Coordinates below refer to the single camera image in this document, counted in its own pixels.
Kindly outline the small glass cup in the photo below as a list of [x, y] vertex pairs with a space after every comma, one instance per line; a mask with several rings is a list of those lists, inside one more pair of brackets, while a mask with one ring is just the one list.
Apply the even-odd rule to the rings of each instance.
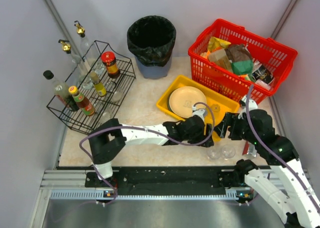
[[221, 110], [221, 106], [217, 103], [213, 104], [210, 108], [213, 113], [219, 113]]
[[221, 148], [222, 157], [225, 160], [231, 159], [235, 156], [236, 150], [231, 145], [223, 145]]
[[206, 155], [210, 160], [217, 160], [221, 157], [222, 152], [219, 147], [210, 147], [207, 148]]

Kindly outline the yellow plastic tray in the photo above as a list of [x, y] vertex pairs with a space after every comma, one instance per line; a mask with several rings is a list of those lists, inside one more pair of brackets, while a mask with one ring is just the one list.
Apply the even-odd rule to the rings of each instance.
[[173, 81], [173, 83], [168, 87], [168, 89], [165, 91], [165, 93], [160, 97], [160, 99], [156, 103], [157, 108], [160, 111], [164, 112], [165, 114], [172, 116], [176, 120], [183, 120], [184, 121], [185, 118], [181, 118], [181, 117], [175, 115], [174, 113], [170, 112], [167, 107], [167, 98], [168, 98], [169, 94], [171, 92], [173, 92], [175, 89], [183, 87], [183, 86], [192, 86], [192, 87], [198, 88], [200, 91], [202, 91], [203, 94], [206, 96], [206, 99], [207, 99], [206, 104], [209, 107], [211, 107], [215, 103], [220, 105], [220, 112], [219, 113], [213, 113], [213, 116], [211, 116], [210, 114], [207, 114], [205, 116], [204, 122], [206, 124], [209, 123], [211, 125], [214, 124], [215, 126], [217, 126], [223, 120], [226, 112], [231, 112], [231, 113], [238, 112], [240, 105], [237, 102], [235, 102], [235, 101], [233, 101], [233, 100], [231, 100], [231, 99], [229, 99], [229, 98], [227, 98], [227, 97], [225, 97], [225, 96], [223, 96], [223, 95], [221, 95], [221, 94], [219, 94], [219, 93], [217, 93], [217, 92], [215, 92], [215, 91], [213, 91], [213, 90], [211, 90], [211, 89], [209, 89], [209, 88], [207, 88], [207, 87], [205, 87], [205, 86], [203, 86], [203, 85], [201, 85], [201, 84], [199, 84], [199, 83], [193, 81], [192, 79], [187, 78], [186, 76], [183, 76], [183, 75], [179, 75]]

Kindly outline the cream ceramic plate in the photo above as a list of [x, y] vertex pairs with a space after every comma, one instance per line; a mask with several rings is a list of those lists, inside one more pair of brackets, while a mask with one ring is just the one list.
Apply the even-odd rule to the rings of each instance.
[[197, 102], [207, 103], [206, 96], [198, 88], [192, 86], [175, 89], [167, 100], [169, 111], [181, 118], [189, 118], [193, 112], [192, 107]]

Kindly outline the glass jar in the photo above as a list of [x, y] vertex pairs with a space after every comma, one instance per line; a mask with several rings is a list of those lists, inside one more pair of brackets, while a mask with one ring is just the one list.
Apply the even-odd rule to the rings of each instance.
[[112, 118], [113, 112], [101, 101], [94, 104], [95, 114], [94, 120], [96, 125], [100, 126]]
[[123, 89], [116, 82], [110, 81], [106, 84], [107, 92], [110, 93], [110, 102], [119, 102], [123, 97]]

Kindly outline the small yellow seasoning bottle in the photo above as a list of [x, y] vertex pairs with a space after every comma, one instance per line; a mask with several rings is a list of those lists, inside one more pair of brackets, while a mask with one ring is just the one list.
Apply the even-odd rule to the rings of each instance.
[[92, 80], [92, 83], [94, 85], [94, 88], [95, 88], [98, 96], [100, 96], [100, 97], [106, 96], [107, 91], [106, 91], [104, 85], [102, 84], [100, 78], [96, 74], [96, 72], [95, 71], [91, 71], [89, 75], [90, 75], [90, 78]]

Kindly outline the red-lidded sauce jar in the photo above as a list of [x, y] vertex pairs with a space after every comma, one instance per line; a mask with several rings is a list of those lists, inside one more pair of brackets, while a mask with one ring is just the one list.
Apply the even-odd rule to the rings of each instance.
[[111, 51], [107, 51], [104, 52], [100, 58], [106, 67], [108, 76], [112, 79], [117, 79], [120, 76], [120, 70], [117, 67], [115, 54]]

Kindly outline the red-brown sauce bottle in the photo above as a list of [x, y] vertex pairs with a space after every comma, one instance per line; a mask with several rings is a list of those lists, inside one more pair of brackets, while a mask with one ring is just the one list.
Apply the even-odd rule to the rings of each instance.
[[86, 116], [92, 116], [95, 113], [95, 108], [92, 103], [82, 92], [78, 90], [76, 86], [70, 86], [68, 92], [73, 97], [75, 103], [83, 114]]

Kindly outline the gold-capped glass bottle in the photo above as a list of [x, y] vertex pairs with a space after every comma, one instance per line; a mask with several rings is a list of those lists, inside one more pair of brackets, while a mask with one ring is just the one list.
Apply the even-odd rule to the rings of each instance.
[[90, 69], [97, 75], [101, 76], [105, 67], [101, 62], [100, 53], [95, 43], [86, 36], [85, 28], [79, 23], [78, 20], [74, 21], [76, 32], [80, 36], [80, 48], [85, 58], [85, 64], [90, 66]]
[[79, 55], [72, 52], [72, 48], [68, 40], [59, 39], [58, 43], [61, 44], [61, 48], [63, 52], [65, 52], [71, 57], [72, 62], [76, 66], [74, 71], [75, 71], [77, 86], [78, 87], [81, 86], [85, 90], [92, 89], [93, 82], [90, 76], [88, 76], [88, 72], [91, 67], [87, 65]]

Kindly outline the black-capped dark sauce bottle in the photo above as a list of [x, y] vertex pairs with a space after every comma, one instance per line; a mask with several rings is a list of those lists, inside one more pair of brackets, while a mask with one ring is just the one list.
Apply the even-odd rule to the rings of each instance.
[[50, 70], [43, 72], [45, 79], [50, 81], [53, 86], [54, 95], [72, 112], [79, 110], [76, 102], [69, 93], [69, 86], [64, 82], [58, 80]]

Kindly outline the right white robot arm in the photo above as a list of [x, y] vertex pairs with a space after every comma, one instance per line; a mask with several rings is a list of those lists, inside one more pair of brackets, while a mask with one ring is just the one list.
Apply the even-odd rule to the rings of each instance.
[[233, 167], [232, 185], [251, 187], [277, 213], [286, 228], [318, 228], [320, 201], [302, 168], [292, 142], [277, 135], [272, 117], [252, 99], [244, 96], [241, 112], [227, 112], [215, 127], [221, 137], [234, 141], [245, 140], [254, 145], [270, 169], [282, 182], [284, 191], [277, 188], [251, 160], [239, 160]]

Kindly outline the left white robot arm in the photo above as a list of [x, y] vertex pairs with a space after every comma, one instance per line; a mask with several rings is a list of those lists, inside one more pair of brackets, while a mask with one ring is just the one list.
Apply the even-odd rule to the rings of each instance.
[[197, 109], [184, 121], [152, 126], [129, 126], [115, 118], [108, 120], [86, 137], [98, 179], [113, 176], [112, 160], [125, 146], [212, 146], [215, 123], [205, 123], [207, 114], [205, 109]]

